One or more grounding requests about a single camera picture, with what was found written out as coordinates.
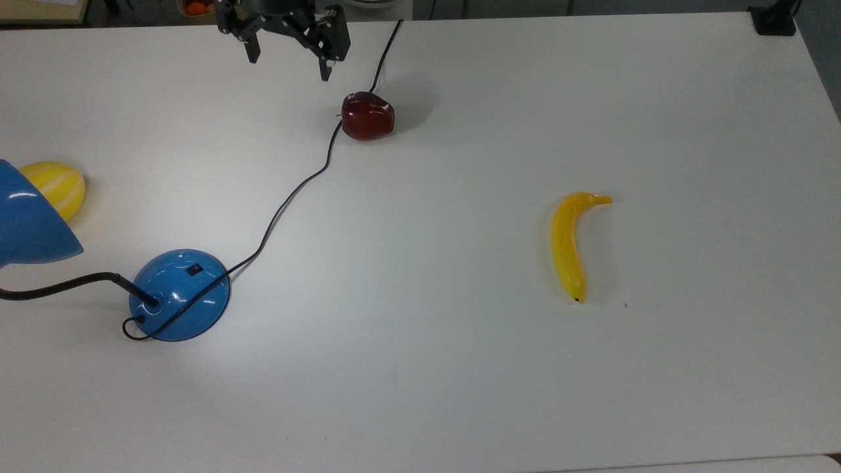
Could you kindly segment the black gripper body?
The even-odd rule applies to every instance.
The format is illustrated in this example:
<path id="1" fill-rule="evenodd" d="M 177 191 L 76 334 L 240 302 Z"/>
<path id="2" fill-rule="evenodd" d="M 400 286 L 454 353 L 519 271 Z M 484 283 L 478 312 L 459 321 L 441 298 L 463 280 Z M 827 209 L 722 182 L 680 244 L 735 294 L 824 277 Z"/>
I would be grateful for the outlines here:
<path id="1" fill-rule="evenodd" d="M 315 17 L 313 1 L 216 1 L 219 32 L 240 40 L 260 30 L 304 41 L 328 41 L 327 23 Z"/>

